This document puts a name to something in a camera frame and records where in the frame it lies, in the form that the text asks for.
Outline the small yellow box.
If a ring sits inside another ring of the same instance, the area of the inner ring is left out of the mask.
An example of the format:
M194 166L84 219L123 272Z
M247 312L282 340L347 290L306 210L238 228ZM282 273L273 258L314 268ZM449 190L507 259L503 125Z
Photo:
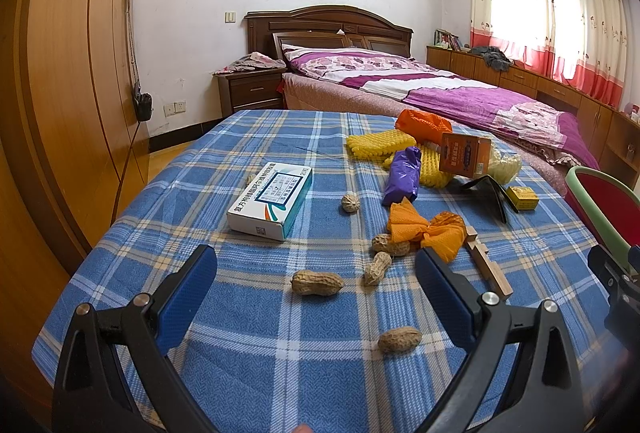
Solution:
M533 188L528 186L509 186L506 189L511 206L516 211L533 211L539 204L539 198Z

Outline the wooden notched stick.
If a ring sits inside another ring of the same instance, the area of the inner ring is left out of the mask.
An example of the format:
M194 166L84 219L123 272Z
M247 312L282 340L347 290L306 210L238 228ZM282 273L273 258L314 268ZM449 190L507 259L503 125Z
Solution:
M509 299L513 294L513 289L498 263L489 257L487 245L480 240L473 226L468 225L466 227L464 244L477 269L480 271L480 275L489 283L491 289L494 290L502 300Z

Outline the cream plastic bag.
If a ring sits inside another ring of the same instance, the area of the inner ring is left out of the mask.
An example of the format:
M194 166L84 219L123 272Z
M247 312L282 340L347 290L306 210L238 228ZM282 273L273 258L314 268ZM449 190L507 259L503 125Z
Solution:
M491 145L488 174L499 185L504 186L512 182L518 176L521 167L522 158L519 154L504 154L495 145Z

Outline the orange cardboard box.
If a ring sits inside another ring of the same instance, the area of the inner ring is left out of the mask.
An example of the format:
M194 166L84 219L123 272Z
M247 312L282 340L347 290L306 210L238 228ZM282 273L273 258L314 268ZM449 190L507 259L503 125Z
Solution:
M440 143L439 170L467 179L488 173L491 140L479 136L444 133Z

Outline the yellow foam net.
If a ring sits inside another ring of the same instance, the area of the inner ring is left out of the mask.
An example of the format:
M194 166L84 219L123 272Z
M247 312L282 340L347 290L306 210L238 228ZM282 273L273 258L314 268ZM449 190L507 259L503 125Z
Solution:
M451 181L452 175L439 170L440 153L428 146L416 144L421 150L420 185L430 188L444 188ZM390 164L395 154L387 156L383 160L383 167L390 172Z
M416 145L416 139L398 129L378 133L349 135L346 146L355 158L362 160L384 160L387 156Z

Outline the purple plastic wrapper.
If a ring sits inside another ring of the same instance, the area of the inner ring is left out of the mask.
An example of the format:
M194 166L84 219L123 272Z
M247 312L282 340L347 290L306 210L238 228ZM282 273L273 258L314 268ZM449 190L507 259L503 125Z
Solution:
M421 150L416 146L399 150L394 155L382 199L383 206L390 207L404 199L412 202L418 197L421 158Z

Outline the orange mesh bag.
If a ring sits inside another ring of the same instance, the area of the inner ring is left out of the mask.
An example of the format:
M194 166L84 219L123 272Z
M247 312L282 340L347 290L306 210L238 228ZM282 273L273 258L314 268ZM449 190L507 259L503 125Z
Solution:
M395 122L395 128L411 135L418 143L442 144L442 135L452 132L451 122L431 112L404 109Z

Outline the white teal medicine box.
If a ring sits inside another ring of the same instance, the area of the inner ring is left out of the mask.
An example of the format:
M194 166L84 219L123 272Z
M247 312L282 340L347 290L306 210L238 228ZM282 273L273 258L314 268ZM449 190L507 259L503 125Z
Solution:
M312 183L312 169L268 162L227 211L232 231L285 241Z

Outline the long wooden low cabinet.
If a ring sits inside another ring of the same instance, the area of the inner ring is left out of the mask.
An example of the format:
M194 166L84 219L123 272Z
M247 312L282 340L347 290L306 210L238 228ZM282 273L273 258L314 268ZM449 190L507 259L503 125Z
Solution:
M639 124L623 112L523 68L512 66L507 71L497 71L488 66L483 57L470 53L429 45L426 62L438 69L524 94L561 112L571 112L577 117L580 135L601 170L632 190L639 184Z

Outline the black folded card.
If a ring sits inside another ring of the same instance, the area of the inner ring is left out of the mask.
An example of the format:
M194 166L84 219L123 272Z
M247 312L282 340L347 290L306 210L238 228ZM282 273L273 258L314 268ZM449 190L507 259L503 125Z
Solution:
M468 197L474 204L480 204L502 224L509 223L506 208L510 207L515 213L520 212L509 198L506 189L489 174L468 182L454 180L449 190L454 195Z

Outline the peanut front centre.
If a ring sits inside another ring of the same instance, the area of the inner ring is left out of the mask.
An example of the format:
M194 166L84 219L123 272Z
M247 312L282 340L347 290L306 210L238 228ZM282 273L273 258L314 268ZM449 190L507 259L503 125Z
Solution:
M291 280L292 290L300 295L320 295L331 297L344 288L344 280L340 275L330 271L296 271Z

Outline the dark clothes pile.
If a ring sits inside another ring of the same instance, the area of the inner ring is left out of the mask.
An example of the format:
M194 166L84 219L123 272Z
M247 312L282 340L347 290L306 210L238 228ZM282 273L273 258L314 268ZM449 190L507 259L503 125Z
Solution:
M474 46L470 49L470 54L483 58L487 67L498 72L507 72L513 66L512 60L496 46Z

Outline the photo frames on cabinet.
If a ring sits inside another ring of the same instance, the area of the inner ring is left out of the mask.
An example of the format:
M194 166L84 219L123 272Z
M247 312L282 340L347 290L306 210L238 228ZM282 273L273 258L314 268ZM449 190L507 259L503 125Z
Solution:
M436 29L434 31L434 45L454 52L460 52L463 48L459 37L445 29Z

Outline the wall power socket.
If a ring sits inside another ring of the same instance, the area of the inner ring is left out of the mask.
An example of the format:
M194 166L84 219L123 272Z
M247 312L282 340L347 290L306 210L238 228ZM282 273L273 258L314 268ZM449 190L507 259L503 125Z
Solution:
M163 106L163 112L166 117L184 114L186 112L186 102L178 101L173 103L167 103Z

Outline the wall light switch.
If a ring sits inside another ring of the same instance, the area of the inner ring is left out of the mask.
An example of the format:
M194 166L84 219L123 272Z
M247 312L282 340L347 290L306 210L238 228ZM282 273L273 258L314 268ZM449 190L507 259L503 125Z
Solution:
M225 12L224 22L226 24L234 24L236 22L236 13L234 11Z

